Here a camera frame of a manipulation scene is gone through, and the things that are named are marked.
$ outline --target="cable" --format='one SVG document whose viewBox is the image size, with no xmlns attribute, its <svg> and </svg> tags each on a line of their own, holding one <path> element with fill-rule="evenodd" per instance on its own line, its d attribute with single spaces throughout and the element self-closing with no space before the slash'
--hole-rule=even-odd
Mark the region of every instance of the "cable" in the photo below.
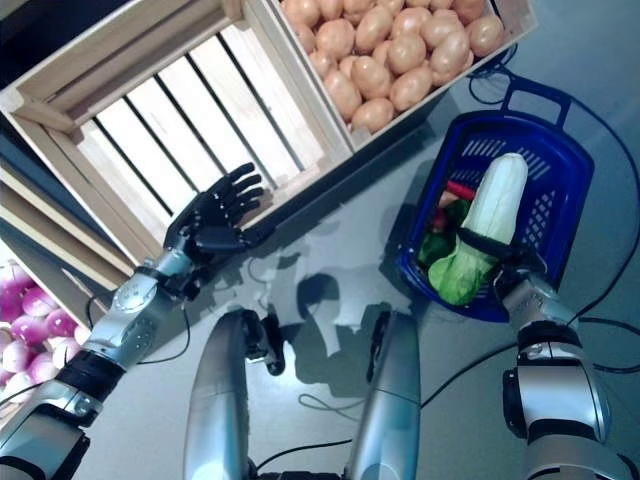
<svg viewBox="0 0 640 480">
<path fill-rule="evenodd" d="M 424 402 L 422 402 L 420 404 L 420 410 L 422 410 L 424 407 L 429 405 L 433 400 L 436 399 L 436 397 L 438 395 L 440 395 L 443 392 L 443 390 L 445 390 L 456 379 L 458 379 L 459 377 L 461 377 L 462 375 L 467 373 L 472 368 L 477 367 L 481 363 L 486 362 L 487 360 L 495 357 L 496 355 L 500 355 L 501 353 L 506 352 L 507 350 L 511 350 L 512 348 L 515 348 L 517 346 L 518 346 L 517 342 L 511 342 L 511 343 L 509 343 L 507 345 L 503 345 L 502 347 L 498 347 L 495 350 L 492 350 L 492 351 L 490 351 L 488 353 L 485 353 L 481 357 L 479 357 L 479 358 L 475 359 L 473 362 L 469 363 L 467 366 L 465 366 L 462 369 L 458 370 L 458 372 L 453 374 L 446 382 L 444 382 L 442 385 L 440 385 L 440 387 L 435 392 L 433 392 L 431 394 L 431 396 L 429 396 L 429 398 L 427 398 Z"/>
<path fill-rule="evenodd" d="M 300 452 L 301 450 L 312 450 L 314 448 L 325 448 L 325 447 L 337 447 L 338 445 L 346 445 L 347 443 L 353 442 L 352 438 L 348 440 L 340 440 L 339 442 L 327 442 L 327 443 L 316 443 L 315 445 L 302 445 L 300 447 L 290 448 L 289 450 L 283 450 L 282 452 L 276 453 L 275 455 L 271 455 L 264 462 L 256 467 L 256 471 L 260 471 L 262 467 L 264 467 L 267 463 L 273 462 L 275 459 L 280 458 L 284 455 L 288 455 L 294 452 Z"/>
<path fill-rule="evenodd" d="M 310 400 L 313 400 L 314 402 L 320 404 L 321 406 L 317 406 L 317 405 L 312 405 L 311 403 L 307 403 L 304 401 L 305 398 L 309 398 Z M 364 400 L 358 400 L 355 403 L 352 403 L 350 405 L 345 405 L 344 407 L 332 407 L 331 405 L 329 405 L 327 402 L 325 402 L 324 400 L 316 397 L 315 395 L 311 395 L 309 393 L 302 393 L 300 395 L 298 395 L 298 403 L 300 405 L 302 405 L 303 407 L 306 408 L 310 408 L 311 410 L 319 410 L 322 412 L 333 412 L 336 415 L 340 415 L 341 417 L 344 417 L 348 420 L 357 422 L 358 419 L 355 417 L 352 417 L 350 415 L 347 415 L 346 413 L 343 413 L 343 410 L 350 410 L 352 408 L 355 408 L 359 405 L 362 405 L 364 403 Z"/>
<path fill-rule="evenodd" d="M 507 63 L 513 58 L 513 55 L 515 55 L 515 51 L 510 56 L 505 55 L 505 57 L 501 61 L 490 64 L 486 66 L 486 68 L 481 69 L 480 71 L 474 72 L 471 75 L 469 75 L 470 77 L 469 85 L 468 85 L 469 93 L 477 102 L 482 103 L 484 105 L 497 105 L 504 101 L 504 95 L 502 99 L 497 101 L 481 99 L 473 90 L 473 81 L 480 78 L 488 78 L 495 74 L 505 75 L 510 82 L 516 78 L 519 78 L 518 75 L 516 75 L 506 67 Z M 616 133 L 616 131 L 600 115 L 598 115 L 595 111 L 593 111 L 593 109 L 585 105 L 584 102 L 577 99 L 571 94 L 568 94 L 566 92 L 565 94 L 571 99 L 573 103 L 575 103 L 578 107 L 580 107 L 588 115 L 590 115 L 594 120 L 596 120 L 596 122 L 598 122 L 602 127 L 604 127 L 605 130 L 609 132 L 609 134 L 613 137 L 613 139 L 616 141 L 618 146 L 624 152 L 625 160 L 627 161 L 627 163 L 629 164 L 629 168 L 631 169 L 632 180 L 633 180 L 633 183 L 635 186 L 635 192 L 636 192 L 636 205 L 638 206 L 637 212 L 634 215 L 635 237 L 631 245 L 631 248 L 629 249 L 627 255 L 625 255 L 624 260 L 622 261 L 620 267 L 618 268 L 615 275 L 613 276 L 613 278 L 611 279 L 607 287 L 604 289 L 604 291 L 576 312 L 576 314 L 567 324 L 567 325 L 571 325 L 576 319 L 583 316 L 585 313 L 593 310 L 611 293 L 611 291 L 618 284 L 618 281 L 620 280 L 622 275 L 624 275 L 624 272 L 629 266 L 629 263 L 631 263 L 631 260 L 633 259 L 633 257 L 638 251 L 638 245 L 640 244 L 640 174 L 638 172 L 638 167 L 633 159 L 633 155 L 631 155 L 629 148 L 624 143 L 624 141 L 620 138 L 620 136 Z"/>
<path fill-rule="evenodd" d="M 105 297 L 107 295 L 113 295 L 115 290 L 107 290 L 102 293 L 95 293 L 89 297 L 89 300 L 84 304 L 84 316 L 87 319 L 87 323 L 89 324 L 89 330 L 93 330 L 93 319 L 91 318 L 91 304 L 95 302 L 97 299 Z"/>
<path fill-rule="evenodd" d="M 431 396 L 429 398 L 427 398 L 424 402 L 422 402 L 422 404 L 420 405 L 420 409 L 423 409 L 429 403 L 431 403 L 438 395 L 440 395 L 440 393 L 442 393 L 443 390 L 445 390 L 449 385 L 451 385 L 452 382 L 454 382 L 461 375 L 465 374 L 466 372 L 468 372 L 472 368 L 480 365 L 481 363 L 489 360 L 490 358 L 493 358 L 496 355 L 499 355 L 500 353 L 505 352 L 507 350 L 510 350 L 510 349 L 512 349 L 512 348 L 514 348 L 516 346 L 517 346 L 516 342 L 509 343 L 508 345 L 504 345 L 504 346 L 499 347 L 499 348 L 497 348 L 495 350 L 492 350 L 489 353 L 486 353 L 486 354 L 482 355 L 481 357 L 479 357 L 478 359 L 474 360 L 469 365 L 465 366 L 464 368 L 459 370 L 457 373 L 455 373 L 446 382 L 444 382 L 433 394 L 431 394 Z M 296 448 L 290 448 L 288 450 L 283 450 L 282 452 L 276 453 L 275 455 L 272 455 L 269 458 L 267 458 L 264 462 L 262 462 L 260 465 L 258 465 L 256 470 L 259 471 L 262 467 L 264 467 L 266 464 L 272 462 L 276 458 L 280 458 L 280 457 L 282 457 L 284 455 L 288 455 L 290 453 L 299 452 L 301 450 L 311 450 L 311 449 L 314 449 L 314 448 L 335 447 L 335 446 L 338 446 L 338 445 L 345 445 L 345 444 L 350 443 L 352 441 L 353 441 L 353 439 L 350 438 L 348 440 L 341 440 L 339 442 L 318 443 L 318 444 L 315 444 L 315 445 L 304 445 L 304 446 L 301 446 L 301 447 L 296 447 Z"/>
<path fill-rule="evenodd" d="M 175 360 L 176 358 L 181 357 L 182 355 L 185 354 L 185 352 L 189 349 L 189 345 L 191 345 L 191 324 L 189 322 L 189 316 L 187 315 L 187 309 L 184 306 L 184 303 L 180 306 L 180 310 L 182 310 L 182 316 L 184 318 L 184 324 L 187 330 L 187 341 L 184 344 L 184 347 L 182 348 L 182 350 L 180 350 L 178 353 L 176 353 L 175 355 L 172 355 L 170 357 L 167 358 L 162 358 L 159 360 L 147 360 L 147 361 L 143 361 L 143 362 L 138 362 L 138 365 L 153 365 L 153 364 L 157 364 L 157 363 L 164 363 L 164 362 L 170 362 L 171 360 Z"/>
<path fill-rule="evenodd" d="M 628 323 L 619 322 L 618 320 L 609 320 L 607 318 L 597 318 L 597 317 L 581 317 L 580 323 L 592 323 L 597 325 L 607 325 L 611 327 L 618 327 L 640 337 L 640 328 L 636 328 L 633 325 L 629 325 Z M 623 375 L 640 372 L 640 363 L 637 365 L 632 365 L 630 367 L 609 367 L 607 365 L 600 365 L 598 363 L 594 363 L 593 367 L 596 370 L 600 370 L 601 372 L 616 373 L 616 374 L 623 374 Z"/>
<path fill-rule="evenodd" d="M 35 385 L 31 385 L 30 387 L 23 388 L 19 392 L 16 392 L 16 393 L 14 393 L 12 395 L 9 395 L 6 398 L 3 398 L 0 401 L 0 408 L 4 407 L 7 403 L 9 403 L 11 401 L 11 399 L 16 398 L 17 396 L 20 396 L 23 393 L 27 393 L 28 391 L 33 390 L 34 388 L 38 388 L 40 385 L 42 385 L 42 383 L 36 383 Z"/>
</svg>

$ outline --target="blue basket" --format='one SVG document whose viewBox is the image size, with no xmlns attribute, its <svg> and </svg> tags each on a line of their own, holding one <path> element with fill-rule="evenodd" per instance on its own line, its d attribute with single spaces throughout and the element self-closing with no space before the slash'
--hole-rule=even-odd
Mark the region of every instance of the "blue basket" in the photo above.
<svg viewBox="0 0 640 480">
<path fill-rule="evenodd" d="M 560 113 L 555 124 L 509 109 L 515 91 L 557 103 Z M 508 152 L 521 154 L 529 166 L 514 240 L 540 253 L 547 263 L 547 281 L 558 287 L 593 175 L 589 154 L 563 131 L 570 106 L 571 99 L 565 93 L 517 78 L 511 82 L 500 110 L 466 113 L 454 120 L 398 258 L 399 269 L 412 287 L 462 315 L 491 322 L 508 321 L 488 285 L 464 307 L 446 303 L 431 287 L 416 258 L 446 181 L 451 179 L 475 189 L 491 161 Z"/>
</svg>

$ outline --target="robotic hand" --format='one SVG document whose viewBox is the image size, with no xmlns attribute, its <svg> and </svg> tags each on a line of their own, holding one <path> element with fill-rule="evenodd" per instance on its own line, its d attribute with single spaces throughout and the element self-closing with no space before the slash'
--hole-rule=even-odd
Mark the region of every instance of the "robotic hand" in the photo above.
<svg viewBox="0 0 640 480">
<path fill-rule="evenodd" d="M 143 359 L 173 306 L 198 294 L 220 255 L 242 252 L 268 232 L 240 230 L 259 206 L 260 175 L 247 164 L 198 194 L 168 229 L 164 252 L 145 262 L 115 293 L 109 312 L 79 352 L 0 431 L 0 479 L 65 480 L 75 473 L 90 426 L 124 373 Z"/>
</svg>

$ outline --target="onion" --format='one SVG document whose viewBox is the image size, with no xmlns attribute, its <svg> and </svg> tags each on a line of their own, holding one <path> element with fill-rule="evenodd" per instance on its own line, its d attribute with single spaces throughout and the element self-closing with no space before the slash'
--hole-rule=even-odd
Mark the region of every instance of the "onion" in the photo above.
<svg viewBox="0 0 640 480">
<path fill-rule="evenodd" d="M 13 322 L 22 315 L 22 296 L 20 289 L 5 286 L 0 291 L 0 321 Z"/>
<path fill-rule="evenodd" d="M 0 329 L 0 352 L 4 350 L 4 347 L 13 342 L 13 337 L 7 329 Z"/>
<path fill-rule="evenodd" d="M 24 313 L 33 317 L 49 315 L 56 308 L 58 308 L 58 304 L 55 300 L 40 287 L 33 287 L 27 290 L 22 300 Z"/>
<path fill-rule="evenodd" d="M 72 337 L 78 324 L 62 308 L 51 312 L 46 319 L 47 330 L 55 337 Z"/>
<path fill-rule="evenodd" d="M 2 368 L 8 372 L 23 372 L 31 363 L 35 352 L 24 343 L 15 340 L 2 352 Z"/>
<path fill-rule="evenodd" d="M 49 337 L 44 320 L 22 315 L 11 324 L 11 335 L 29 346 L 39 345 Z"/>
<path fill-rule="evenodd" d="M 53 351 L 53 365 L 62 369 L 65 364 L 71 360 L 81 347 L 73 338 L 65 338 L 61 341 Z"/>
<path fill-rule="evenodd" d="M 24 269 L 16 264 L 10 263 L 0 268 L 0 288 L 15 288 L 18 291 L 25 290 L 30 287 L 35 287 L 34 282 L 29 274 Z"/>
<path fill-rule="evenodd" d="M 33 359 L 27 373 L 33 383 L 42 383 L 51 380 L 58 374 L 58 369 L 53 365 L 51 352 L 44 352 Z"/>
<path fill-rule="evenodd" d="M 27 372 L 16 373 L 11 379 L 7 382 L 7 386 L 4 389 L 3 398 L 10 397 L 11 395 L 18 393 L 20 390 L 24 390 L 25 388 L 31 387 L 34 385 L 33 380 L 27 374 Z M 22 395 L 18 395 L 17 397 L 9 400 L 11 403 L 22 403 L 27 400 L 33 390 L 23 393 Z"/>
<path fill-rule="evenodd" d="M 0 365 L 0 385 L 4 385 L 7 381 L 13 377 L 13 372 L 8 372 L 2 365 Z"/>
<path fill-rule="evenodd" d="M 78 342 L 80 345 L 84 344 L 84 342 L 86 342 L 90 336 L 91 330 L 85 327 L 81 327 L 80 325 L 78 325 L 76 331 L 73 332 L 73 338 L 75 338 L 76 342 Z"/>
</svg>

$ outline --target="black band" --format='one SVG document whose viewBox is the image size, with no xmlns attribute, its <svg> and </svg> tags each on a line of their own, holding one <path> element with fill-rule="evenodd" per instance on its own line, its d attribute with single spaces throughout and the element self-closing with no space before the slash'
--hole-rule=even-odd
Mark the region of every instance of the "black band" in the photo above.
<svg viewBox="0 0 640 480">
<path fill-rule="evenodd" d="M 589 425 L 574 420 L 536 420 L 529 427 L 527 443 L 531 445 L 547 435 L 570 435 L 597 441 L 596 434 Z"/>
<path fill-rule="evenodd" d="M 578 334 L 574 329 L 549 320 L 533 322 L 518 332 L 518 348 L 520 350 L 546 342 L 568 343 L 582 348 Z"/>
<path fill-rule="evenodd" d="M 6 465 L 10 468 L 26 473 L 33 480 L 46 480 L 44 472 L 36 467 L 33 463 L 29 463 L 18 457 L 1 457 L 0 465 Z"/>
<path fill-rule="evenodd" d="M 56 380 L 71 385 L 103 402 L 118 384 L 125 371 L 119 365 L 87 350 L 81 350 L 56 376 Z"/>
</svg>

